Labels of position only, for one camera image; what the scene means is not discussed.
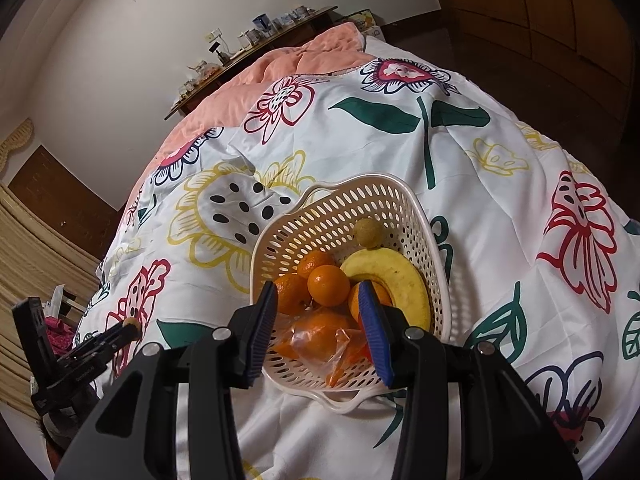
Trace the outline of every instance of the bed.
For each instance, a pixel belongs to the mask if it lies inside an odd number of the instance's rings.
[[[349,23],[266,54],[184,118],[148,165],[74,342],[128,316],[142,325],[98,394],[143,344],[183,346],[246,305],[257,237],[311,183],[372,171],[407,182],[431,221],[451,342],[498,345],[590,476],[640,406],[638,230],[557,142],[463,75]],[[247,477],[390,478],[403,402],[397,392],[337,415],[265,380],[234,390]],[[454,391],[450,403],[458,478]]]

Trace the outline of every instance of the silver bolt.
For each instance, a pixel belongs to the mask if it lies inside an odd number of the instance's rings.
[[[478,351],[482,355],[491,355],[495,352],[495,346],[488,341],[481,341],[478,343]]]
[[[147,343],[142,347],[142,353],[146,356],[156,355],[161,350],[158,343]]]
[[[213,339],[216,341],[224,341],[225,339],[229,339],[231,337],[231,330],[229,330],[226,326],[221,326],[213,331]]]
[[[422,339],[424,337],[424,330],[418,326],[410,326],[404,331],[404,335],[407,339],[415,341],[416,339]]]

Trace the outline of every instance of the banana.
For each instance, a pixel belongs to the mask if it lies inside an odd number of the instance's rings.
[[[363,249],[349,256],[340,268],[355,282],[371,280],[383,285],[409,325],[430,329],[427,289],[420,273],[402,254],[385,247]]]

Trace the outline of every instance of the white plastic basket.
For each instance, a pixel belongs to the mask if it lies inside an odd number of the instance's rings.
[[[318,192],[325,196],[305,205]],[[356,220],[366,217],[383,223],[382,245],[397,250],[418,269],[429,293],[431,333],[449,341],[449,289],[433,232],[414,192],[386,174],[363,174],[336,184],[316,182],[288,213],[274,218],[252,255],[251,302],[257,301],[265,281],[294,271],[311,250],[331,253],[338,264],[360,250],[351,232]],[[318,400],[336,413],[348,413],[363,400],[388,392],[366,359],[349,368],[333,388],[299,361],[273,351],[267,353],[262,371],[282,391]]]

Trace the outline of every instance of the curtain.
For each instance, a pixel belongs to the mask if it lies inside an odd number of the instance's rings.
[[[0,185],[0,401],[36,418],[12,306],[28,296],[47,301],[61,283],[85,306],[98,289],[97,266],[97,259],[43,224]]]

